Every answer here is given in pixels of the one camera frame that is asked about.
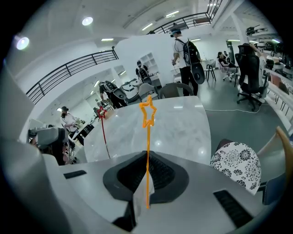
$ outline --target man in white shirt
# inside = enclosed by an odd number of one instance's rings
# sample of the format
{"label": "man in white shirt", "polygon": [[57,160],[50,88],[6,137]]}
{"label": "man in white shirt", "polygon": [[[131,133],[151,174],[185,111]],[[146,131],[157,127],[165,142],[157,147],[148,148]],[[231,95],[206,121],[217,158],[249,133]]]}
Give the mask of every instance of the man in white shirt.
{"label": "man in white shirt", "polygon": [[[180,67],[181,81],[183,84],[186,84],[186,85],[189,85],[189,81],[190,81],[193,86],[193,94],[196,96],[198,91],[198,84],[193,78],[193,75],[190,70],[190,65],[187,65],[184,60],[183,46],[184,46],[184,43],[188,42],[188,38],[183,37],[179,29],[174,29],[172,31],[172,34],[174,35],[176,39],[179,39],[181,41],[180,42],[180,41],[174,40],[173,42],[174,60],[172,64],[175,65],[177,59],[180,58],[179,67]],[[183,89],[183,95],[188,96],[189,92]]]}
{"label": "man in white shirt", "polygon": [[[75,119],[70,113],[68,113],[67,107],[63,106],[61,110],[61,124],[68,131],[68,135],[72,138],[74,134],[78,132],[77,127],[75,126]],[[82,136],[78,134],[76,138],[78,139],[80,144],[83,145]]]}

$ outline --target black pants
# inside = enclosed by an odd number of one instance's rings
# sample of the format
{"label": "black pants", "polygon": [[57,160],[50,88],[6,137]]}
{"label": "black pants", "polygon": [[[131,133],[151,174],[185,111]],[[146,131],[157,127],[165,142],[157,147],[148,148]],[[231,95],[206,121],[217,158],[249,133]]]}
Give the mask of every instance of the black pants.
{"label": "black pants", "polygon": [[[189,85],[189,81],[191,81],[191,84],[193,86],[193,94],[196,96],[198,91],[198,84],[193,78],[193,75],[190,71],[190,67],[180,68],[180,74],[181,74],[181,81],[183,84]],[[183,89],[183,95],[189,96],[189,92],[186,89]]]}
{"label": "black pants", "polygon": [[[69,133],[68,135],[69,135],[71,138],[73,138],[74,134],[75,134],[75,132],[71,132],[71,133]],[[79,143],[83,145],[83,138],[82,138],[82,136],[81,136],[80,134],[78,134],[76,138],[77,138],[77,140],[79,141]]]}
{"label": "black pants", "polygon": [[230,68],[236,68],[235,64],[233,64],[233,63],[229,63],[229,67]]}
{"label": "black pants", "polygon": [[113,103],[113,106],[115,108],[121,108],[124,106],[127,106],[126,102],[120,98],[118,98],[116,95],[114,95],[113,93],[111,94],[111,101]]}

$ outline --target person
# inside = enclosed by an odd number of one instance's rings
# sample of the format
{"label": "person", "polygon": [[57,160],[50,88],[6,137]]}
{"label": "person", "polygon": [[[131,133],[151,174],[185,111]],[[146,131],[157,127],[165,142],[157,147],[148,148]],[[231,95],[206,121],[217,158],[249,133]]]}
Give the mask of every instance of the person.
{"label": "person", "polygon": [[[179,69],[181,74],[181,81],[183,84],[186,84],[186,85],[189,85],[189,81],[190,81],[193,86],[193,94],[196,96],[198,91],[198,84],[193,78],[193,75],[190,70],[190,65],[185,63],[184,53],[183,53],[183,46],[184,46],[184,43],[188,42],[188,38],[183,37],[179,29],[174,29],[172,31],[172,34],[174,38],[179,39],[180,41],[183,42],[181,43],[177,40],[174,40],[174,43],[173,43],[174,60],[172,61],[172,65],[174,66],[176,64],[177,59],[180,58]],[[183,89],[183,95],[188,96],[189,92],[186,89]]]}
{"label": "person", "polygon": [[229,54],[227,54],[226,50],[224,50],[224,59],[227,61],[227,63],[230,63],[230,57]]}
{"label": "person", "polygon": [[103,103],[102,101],[99,101],[98,99],[96,99],[96,102],[97,102],[98,107],[101,107],[101,106],[105,105],[105,103]]}
{"label": "person", "polygon": [[[251,48],[253,48],[253,50],[257,53],[257,56],[260,59],[260,68],[259,68],[259,73],[258,73],[258,81],[259,81],[259,86],[263,87],[264,86],[264,79],[262,78],[262,73],[264,71],[264,68],[266,66],[266,54],[260,52],[255,46],[254,44],[249,44]],[[261,98],[259,98],[259,101],[261,101],[262,103],[265,102],[265,97],[267,94],[267,88],[269,86],[269,83],[266,82],[266,85],[263,89],[263,91],[260,93],[261,94]]]}
{"label": "person", "polygon": [[231,73],[235,73],[236,72],[236,66],[233,63],[227,63],[224,54],[222,52],[218,52],[218,60],[219,63],[221,64],[222,67],[227,68],[227,71],[231,72]]}
{"label": "person", "polygon": [[[63,106],[61,111],[61,124],[68,131],[68,135],[73,138],[74,134],[78,132],[77,127],[75,126],[75,118],[70,113],[68,113],[67,107]],[[83,145],[82,136],[78,134],[76,138],[80,144]]]}
{"label": "person", "polygon": [[99,87],[100,87],[100,96],[103,102],[105,102],[104,96],[103,96],[103,93],[105,92],[107,96],[110,98],[111,102],[113,103],[114,108],[121,108],[121,107],[127,106],[124,100],[118,98],[113,92],[110,93],[107,91],[107,89],[105,88],[104,82],[100,82]]}
{"label": "person", "polygon": [[145,70],[145,72],[143,71],[144,73],[143,74],[140,74],[139,73],[139,69],[141,68],[141,61],[138,60],[136,64],[138,66],[138,68],[136,68],[136,75],[138,76],[139,80],[141,82],[143,82],[143,79],[149,76],[148,75],[148,71],[147,71],[148,68],[147,68],[147,66],[143,65],[142,68]]}

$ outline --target orange star wand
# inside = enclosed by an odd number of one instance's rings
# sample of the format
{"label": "orange star wand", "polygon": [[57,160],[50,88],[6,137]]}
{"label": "orange star wand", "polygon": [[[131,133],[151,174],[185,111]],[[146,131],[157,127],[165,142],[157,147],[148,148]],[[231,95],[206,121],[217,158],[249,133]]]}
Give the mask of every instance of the orange star wand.
{"label": "orange star wand", "polygon": [[[147,112],[145,110],[146,106],[150,106],[153,109],[151,119],[147,119]],[[142,127],[147,127],[147,161],[146,161],[146,207],[149,209],[149,156],[150,156],[150,141],[151,141],[151,126],[155,123],[155,113],[157,111],[156,107],[152,104],[152,97],[149,95],[146,102],[141,102],[139,104],[141,111],[143,113]]]}

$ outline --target red star wand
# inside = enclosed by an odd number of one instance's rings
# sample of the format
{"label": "red star wand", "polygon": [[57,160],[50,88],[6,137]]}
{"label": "red star wand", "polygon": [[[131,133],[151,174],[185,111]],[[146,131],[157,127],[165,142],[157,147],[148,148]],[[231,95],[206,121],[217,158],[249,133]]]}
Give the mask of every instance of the red star wand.
{"label": "red star wand", "polygon": [[107,147],[107,142],[106,142],[106,137],[105,137],[104,123],[103,123],[103,118],[105,118],[105,114],[106,114],[107,111],[105,109],[103,109],[102,106],[100,106],[100,109],[98,109],[97,112],[98,112],[99,118],[102,121],[102,129],[103,129],[104,141],[105,141],[105,145],[106,145],[106,150],[107,150],[108,156],[110,158],[110,154],[109,154],[108,147]]}

